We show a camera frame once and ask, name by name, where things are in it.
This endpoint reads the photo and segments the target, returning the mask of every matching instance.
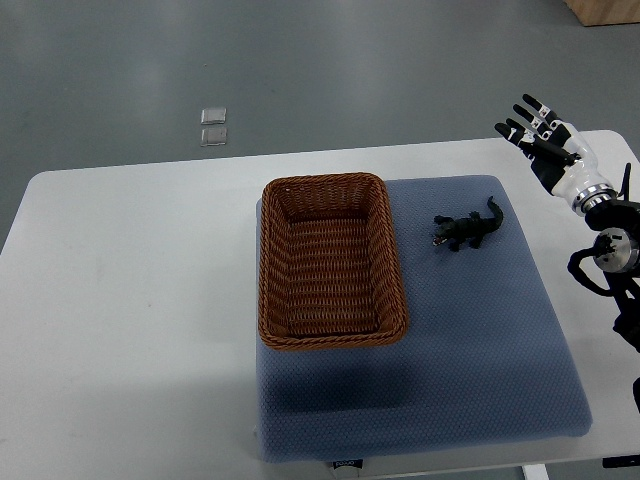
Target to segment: black toy alligator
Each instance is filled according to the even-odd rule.
[[[458,220],[436,215],[433,221],[440,226],[435,233],[433,244],[436,246],[442,245],[447,240],[452,240],[449,248],[457,252],[460,250],[460,245],[468,238],[471,238],[469,246],[471,248],[480,247],[484,236],[500,228],[502,219],[504,218],[502,210],[500,210],[498,204],[493,201],[493,197],[489,197],[487,206],[493,213],[494,218],[480,218],[478,212],[471,212],[469,218],[460,218]]]

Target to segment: gray floor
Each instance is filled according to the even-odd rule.
[[[562,0],[0,0],[0,246],[45,170],[495,137],[525,92],[640,156],[640,25],[584,28]],[[228,144],[202,148],[218,105]]]

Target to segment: wicker basket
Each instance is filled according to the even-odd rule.
[[[389,198],[368,173],[280,178],[262,194],[258,330],[278,350],[386,345],[407,331]]]

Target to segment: blue cushion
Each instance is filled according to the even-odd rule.
[[[386,184],[409,331],[390,346],[311,352],[278,352],[258,338],[263,459],[334,461],[586,434],[584,391],[498,179]],[[504,222],[479,249],[432,245],[434,216],[491,217],[491,195]]]

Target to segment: white table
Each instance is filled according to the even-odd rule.
[[[625,141],[585,137],[615,186],[635,164],[638,198]],[[611,330],[614,301],[565,268],[595,234],[515,147],[487,139],[36,176],[0,255],[0,478],[332,478],[257,458],[255,206],[273,178],[346,171],[498,177],[594,416],[582,438],[372,458],[362,476],[640,451],[640,355]]]

